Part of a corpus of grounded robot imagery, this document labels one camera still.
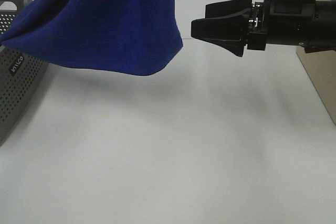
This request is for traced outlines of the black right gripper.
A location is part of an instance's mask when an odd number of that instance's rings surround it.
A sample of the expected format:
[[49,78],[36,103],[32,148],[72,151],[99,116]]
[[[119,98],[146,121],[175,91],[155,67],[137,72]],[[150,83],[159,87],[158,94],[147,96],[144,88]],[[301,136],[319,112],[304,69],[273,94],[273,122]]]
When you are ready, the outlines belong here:
[[191,22],[191,37],[220,46],[242,57],[249,50],[265,50],[267,44],[303,45],[304,23],[314,18],[316,0],[229,0],[207,4],[205,18]]

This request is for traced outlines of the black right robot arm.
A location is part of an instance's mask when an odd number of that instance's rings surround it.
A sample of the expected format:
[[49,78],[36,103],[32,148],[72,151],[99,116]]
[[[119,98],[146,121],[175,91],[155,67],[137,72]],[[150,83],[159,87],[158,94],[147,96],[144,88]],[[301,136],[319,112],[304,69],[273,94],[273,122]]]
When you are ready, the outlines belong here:
[[238,57],[268,44],[301,46],[306,53],[335,50],[335,2],[229,0],[207,4],[191,22],[192,38]]

